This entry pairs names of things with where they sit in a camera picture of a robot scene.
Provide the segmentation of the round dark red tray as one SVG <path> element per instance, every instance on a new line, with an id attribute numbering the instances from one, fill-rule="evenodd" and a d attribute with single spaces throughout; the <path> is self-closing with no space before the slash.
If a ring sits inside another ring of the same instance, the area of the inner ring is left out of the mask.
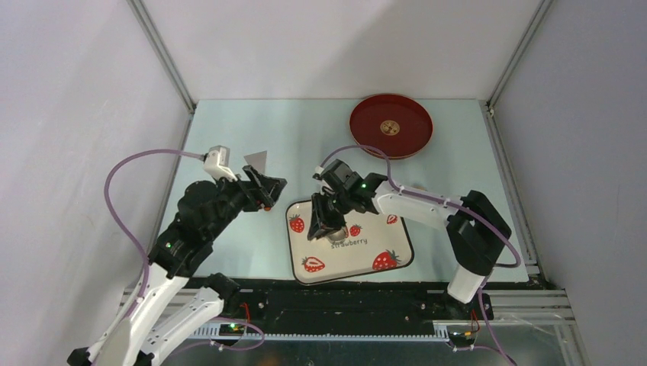
<path id="1" fill-rule="evenodd" d="M 430 114 L 414 99 L 376 94 L 353 108 L 349 130 L 356 144 L 375 147 L 389 159 L 402 160 L 428 145 L 434 126 Z"/>

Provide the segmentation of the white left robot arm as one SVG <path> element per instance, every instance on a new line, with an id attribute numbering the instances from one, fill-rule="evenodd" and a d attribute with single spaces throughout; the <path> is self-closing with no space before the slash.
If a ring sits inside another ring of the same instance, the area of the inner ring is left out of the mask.
<path id="1" fill-rule="evenodd" d="M 287 185 L 251 165 L 243 171 L 245 180 L 197 181 L 185 189 L 173 221 L 146 257 L 136 290 L 97 342 L 72 350 L 69 365 L 161 365 L 208 320 L 238 314 L 238 283 L 217 273 L 180 310 L 160 319 L 229 224 L 242 212 L 272 208 Z"/>

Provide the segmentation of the steel scraper orange handle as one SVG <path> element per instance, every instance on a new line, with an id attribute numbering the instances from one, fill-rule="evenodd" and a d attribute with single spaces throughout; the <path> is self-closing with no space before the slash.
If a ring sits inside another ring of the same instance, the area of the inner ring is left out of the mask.
<path id="1" fill-rule="evenodd" d="M 246 165 L 251 165 L 259 173 L 265 175 L 266 172 L 266 163 L 267 163 L 267 151 L 255 152 L 249 155 L 244 156 Z"/>

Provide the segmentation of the round steel dough cutter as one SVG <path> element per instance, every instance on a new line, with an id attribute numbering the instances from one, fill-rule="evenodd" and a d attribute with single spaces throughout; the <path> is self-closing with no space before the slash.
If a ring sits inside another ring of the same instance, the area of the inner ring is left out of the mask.
<path id="1" fill-rule="evenodd" d="M 343 226 L 340 230 L 330 232 L 326 238 L 331 242 L 343 242 L 349 237 L 349 230 L 347 226 Z"/>

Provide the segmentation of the white strawberry print tray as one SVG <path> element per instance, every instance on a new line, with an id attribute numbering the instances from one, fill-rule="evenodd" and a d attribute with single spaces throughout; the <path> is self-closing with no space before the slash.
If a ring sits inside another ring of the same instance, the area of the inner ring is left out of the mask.
<path id="1" fill-rule="evenodd" d="M 342 239 L 308 239 L 311 208 L 310 201 L 301 201 L 286 211 L 292 272 L 297 282 L 322 284 L 407 267 L 413 261 L 414 249 L 402 218 L 352 212 L 345 216 Z"/>

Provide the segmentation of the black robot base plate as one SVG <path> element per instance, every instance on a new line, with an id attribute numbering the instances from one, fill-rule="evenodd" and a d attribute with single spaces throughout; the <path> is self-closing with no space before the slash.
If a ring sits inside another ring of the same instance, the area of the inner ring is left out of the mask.
<path id="1" fill-rule="evenodd" d="M 303 285 L 297 281 L 238 278 L 224 316 L 272 330 L 332 330 L 342 334 L 421 335 L 435 320 L 467 320 L 479 327 L 494 318 L 490 299 L 454 300 L 443 282 L 353 282 Z"/>

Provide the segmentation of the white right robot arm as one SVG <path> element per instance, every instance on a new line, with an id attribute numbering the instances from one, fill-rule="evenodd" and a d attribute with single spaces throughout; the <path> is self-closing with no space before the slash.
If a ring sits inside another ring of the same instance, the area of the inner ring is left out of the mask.
<path id="1" fill-rule="evenodd" d="M 316 167 L 313 178 L 321 189 L 311 196 L 309 240 L 341 233 L 346 228 L 345 216 L 351 212 L 394 215 L 443 230 L 457 261 L 443 299 L 444 309 L 455 319 L 473 311 L 473 298 L 510 238 L 509 226 L 484 194 L 431 194 L 399 185 L 389 173 L 362 177 L 339 159 Z"/>

